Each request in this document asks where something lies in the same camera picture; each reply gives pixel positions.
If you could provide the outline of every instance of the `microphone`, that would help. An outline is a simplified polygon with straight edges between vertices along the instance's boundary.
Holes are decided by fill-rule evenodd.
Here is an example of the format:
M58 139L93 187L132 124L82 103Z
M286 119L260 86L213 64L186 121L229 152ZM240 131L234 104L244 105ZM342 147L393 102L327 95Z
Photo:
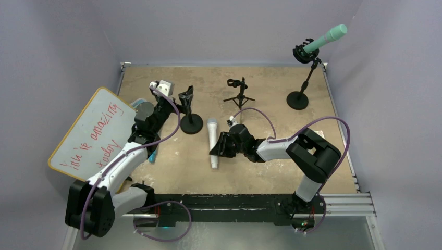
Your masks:
M217 133L216 129L218 127L218 123L216 122L215 118L208 118L207 120L207 128L208 128L208 144L209 144L209 150L212 150L213 147L216 145L217 139ZM218 169L218 156L211 155L210 156L210 165L212 169Z
M319 39L311 42L310 44L303 47L304 51L309 54L312 51L326 45L327 43L338 40L347 34L347 26L345 24L340 24L336 27L331 28L325 35L321 36Z

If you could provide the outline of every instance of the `yellow whiteboard frame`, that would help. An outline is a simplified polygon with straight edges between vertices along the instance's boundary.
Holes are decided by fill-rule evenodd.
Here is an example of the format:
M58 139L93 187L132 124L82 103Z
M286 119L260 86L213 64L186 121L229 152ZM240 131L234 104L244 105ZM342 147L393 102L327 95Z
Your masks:
M62 141L58 144L58 146L55 148L55 150L52 152L51 156L49 157L49 159L47 160L47 165L54 169L55 171L58 171L60 173L64 173L67 176L70 176L72 178L75 178L77 180L80 181L85 181L82 178L78 178L76 176L73 176L69 173L64 172L63 170L60 170L58 168L55 168L54 166L51 165L51 160L54 157L55 153L58 151L58 149L61 147L61 145L63 144L63 142L65 141L66 137L68 137L68 135L70 134L70 131L75 127L75 125L77 124L78 120L80 120L80 117L83 115L84 111L86 111L86 109L89 107L89 104L91 104L92 100L95 98L95 96L97 95L97 93L100 90L107 90L108 92L110 92L111 94L113 94L116 98L120 99L123 103L125 103L127 106L129 106L130 108L134 109L132 106L130 106L130 104L126 103L123 99L121 99L120 97L118 97L114 92L110 91L108 88L106 87L99 87L95 93L92 95L91 99L88 101L88 103L86 104L86 106L83 108L83 110L81 111L81 113L78 115L78 117L76 118L76 120L73 122L72 126L70 126L68 132L65 134L65 136L63 137Z

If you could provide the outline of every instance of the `table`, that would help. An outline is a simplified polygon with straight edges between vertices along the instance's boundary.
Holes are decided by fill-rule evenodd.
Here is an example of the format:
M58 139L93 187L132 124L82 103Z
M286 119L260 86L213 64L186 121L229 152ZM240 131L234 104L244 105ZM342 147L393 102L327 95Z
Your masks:
M287 95L300 90L310 71L309 67L150 67L126 68L119 92L120 98L131 103L145 98L156 103L149 91L149 83L166 80L175 84L174 95L194 86L192 110L203 118L216 118L218 132L228 131L226 120L238 111L233 102L223 99L234 97L239 88L227 86L227 79L245 77L248 89L245 95L256 99L244 107L254 107L265 114L275 125L278 138L291 136L308 122L334 115L322 69L318 67L310 78L306 95L310 103L304 110L291 109L286 103ZM256 111L247 110L242 122L255 138L272 135L266 119ZM170 134L177 124L172 114L163 126L161 136ZM343 152L342 137L337 121L324 120L311 126L324 133L325 139ZM156 193L293 193L303 176L291 159L273 160L266 163L250 162L242 155L235 158L219 158L219 169L210 168L208 155L208 131L206 125L194 135L179 130L171 139L159 145L155 164L148 161L131 175L134 182L145 181ZM347 159L324 186L323 193L355 193L353 176Z

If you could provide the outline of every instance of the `microphone stand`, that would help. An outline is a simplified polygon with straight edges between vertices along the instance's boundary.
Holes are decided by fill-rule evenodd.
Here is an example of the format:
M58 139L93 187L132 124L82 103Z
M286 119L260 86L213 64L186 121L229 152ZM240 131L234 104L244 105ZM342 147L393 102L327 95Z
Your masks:
M309 86L309 80L312 76L313 70L316 69L317 65L322 63L322 61L318 58L319 49L316 49L312 51L311 53L306 53L303 49L304 46L310 44L314 40L309 38L306 39L307 42L303 42L299 46L295 46L293 49L293 55L298 60L298 62L303 64L308 64L310 62L313 62L309 76L307 76L307 79L302 83L301 91L293 91L287 96L287 104L296 110L303 110L307 107L309 104L309 98L304 94L304 91Z

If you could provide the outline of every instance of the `green microphone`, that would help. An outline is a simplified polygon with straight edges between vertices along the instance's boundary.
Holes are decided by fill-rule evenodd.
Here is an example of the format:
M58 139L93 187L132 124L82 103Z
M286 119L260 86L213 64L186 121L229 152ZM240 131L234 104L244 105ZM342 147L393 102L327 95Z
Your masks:
M347 27L345 24L340 24L332 29L330 29L325 35L321 36L319 39L311 42L310 44L304 46L304 51L309 54L312 51L326 45L329 42L338 40L347 34Z

